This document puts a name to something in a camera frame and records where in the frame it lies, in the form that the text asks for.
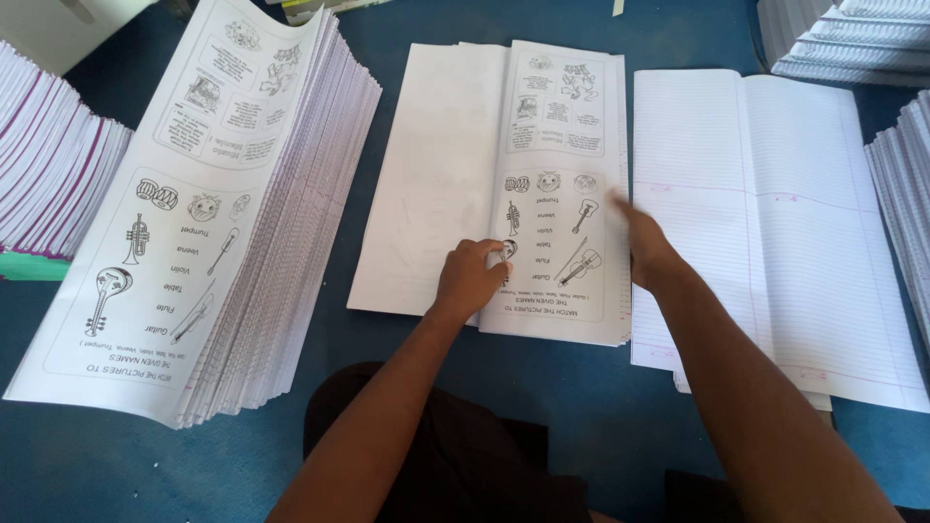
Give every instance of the blank page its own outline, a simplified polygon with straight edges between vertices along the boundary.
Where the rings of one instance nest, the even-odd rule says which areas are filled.
[[[742,80],[726,70],[637,71],[633,202],[772,353]],[[633,287],[631,362],[680,370],[652,295]]]
[[[509,54],[410,46],[349,308],[423,315],[446,253],[487,235]]]
[[[744,85],[776,362],[803,390],[930,411],[853,94]]]

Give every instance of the ruled paper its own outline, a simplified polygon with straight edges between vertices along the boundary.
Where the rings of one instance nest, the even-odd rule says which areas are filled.
[[[852,92],[743,82],[776,362],[803,390],[930,411]]]
[[[742,80],[727,70],[637,71],[633,202],[773,354]],[[633,287],[631,363],[682,370],[655,299]]]

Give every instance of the blue table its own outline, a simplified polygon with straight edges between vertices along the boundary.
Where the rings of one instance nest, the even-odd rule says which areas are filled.
[[[291,392],[258,410],[171,431],[96,409],[0,403],[0,519],[254,521],[300,466],[303,410],[331,372],[386,359],[416,318],[345,308],[391,130],[410,43],[513,38],[627,57],[627,106],[637,69],[724,67],[757,74],[752,0],[395,0],[340,16],[356,59],[384,87]],[[276,18],[279,9],[268,8]],[[99,114],[139,120],[183,25],[148,8],[67,78]],[[863,131],[891,126],[912,89],[858,87]],[[632,132],[632,119],[629,123]],[[57,284],[0,285],[0,383],[12,377]],[[669,372],[632,367],[619,349],[464,329],[438,385],[498,415],[550,427],[554,473],[584,476],[591,507],[660,521],[667,468],[723,476],[691,396]],[[930,508],[930,416],[834,399],[840,434],[894,503]]]

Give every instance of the open notebook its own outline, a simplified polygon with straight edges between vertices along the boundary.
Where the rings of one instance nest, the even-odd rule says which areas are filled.
[[[494,237],[514,269],[473,325],[628,340],[629,251],[605,205],[627,184],[625,100],[622,56],[411,46],[348,306],[423,315],[445,254]]]
[[[930,412],[850,91],[635,75],[633,199],[802,390]],[[633,288],[631,362],[682,364]]]

